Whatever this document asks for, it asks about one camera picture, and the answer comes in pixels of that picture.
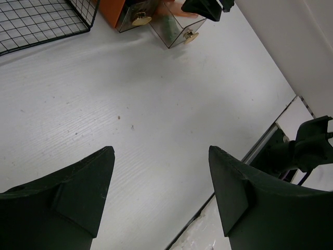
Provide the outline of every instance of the black wire basket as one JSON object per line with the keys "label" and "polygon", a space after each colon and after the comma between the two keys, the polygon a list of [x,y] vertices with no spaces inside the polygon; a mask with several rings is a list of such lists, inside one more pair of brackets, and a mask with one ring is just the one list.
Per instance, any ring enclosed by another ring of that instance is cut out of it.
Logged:
{"label": "black wire basket", "polygon": [[99,1],[0,0],[0,56],[89,32]]}

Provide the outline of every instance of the black cable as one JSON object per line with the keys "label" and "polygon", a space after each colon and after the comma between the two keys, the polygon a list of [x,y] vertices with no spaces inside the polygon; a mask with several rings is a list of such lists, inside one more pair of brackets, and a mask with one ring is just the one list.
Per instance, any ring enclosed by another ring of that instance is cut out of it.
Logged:
{"label": "black cable", "polygon": [[309,172],[307,172],[307,173],[303,176],[302,180],[301,180],[297,185],[298,185],[298,186],[301,186],[301,185],[307,180],[307,178],[310,176],[311,172],[312,172],[312,170],[310,170]]}

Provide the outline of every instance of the table surface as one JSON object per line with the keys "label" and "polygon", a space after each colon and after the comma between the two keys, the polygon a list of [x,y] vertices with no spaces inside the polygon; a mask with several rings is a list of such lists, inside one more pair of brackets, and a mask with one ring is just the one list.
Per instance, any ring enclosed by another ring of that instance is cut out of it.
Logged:
{"label": "table surface", "polygon": [[208,148],[242,158],[295,94],[235,6],[189,45],[151,28],[0,57],[0,192],[112,145],[92,249],[165,249],[213,193]]}

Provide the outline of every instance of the white wall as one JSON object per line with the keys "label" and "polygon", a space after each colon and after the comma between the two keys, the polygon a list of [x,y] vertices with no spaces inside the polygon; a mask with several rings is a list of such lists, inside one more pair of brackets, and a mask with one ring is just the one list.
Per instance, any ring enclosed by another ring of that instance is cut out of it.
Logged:
{"label": "white wall", "polygon": [[295,92],[316,116],[333,116],[333,1],[236,3]]}

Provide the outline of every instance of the brass knob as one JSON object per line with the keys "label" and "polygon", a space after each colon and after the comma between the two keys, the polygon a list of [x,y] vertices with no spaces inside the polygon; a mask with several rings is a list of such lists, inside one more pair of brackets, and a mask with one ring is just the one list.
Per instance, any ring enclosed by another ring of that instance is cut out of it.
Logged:
{"label": "brass knob", "polygon": [[192,42],[195,38],[198,37],[198,35],[199,35],[198,32],[193,34],[193,30],[187,31],[184,34],[184,38],[186,39],[184,44],[188,44],[188,43]]}
{"label": "brass knob", "polygon": [[151,21],[151,17],[147,17],[145,12],[138,12],[135,15],[135,19],[132,22],[133,26],[142,26],[146,25]]}

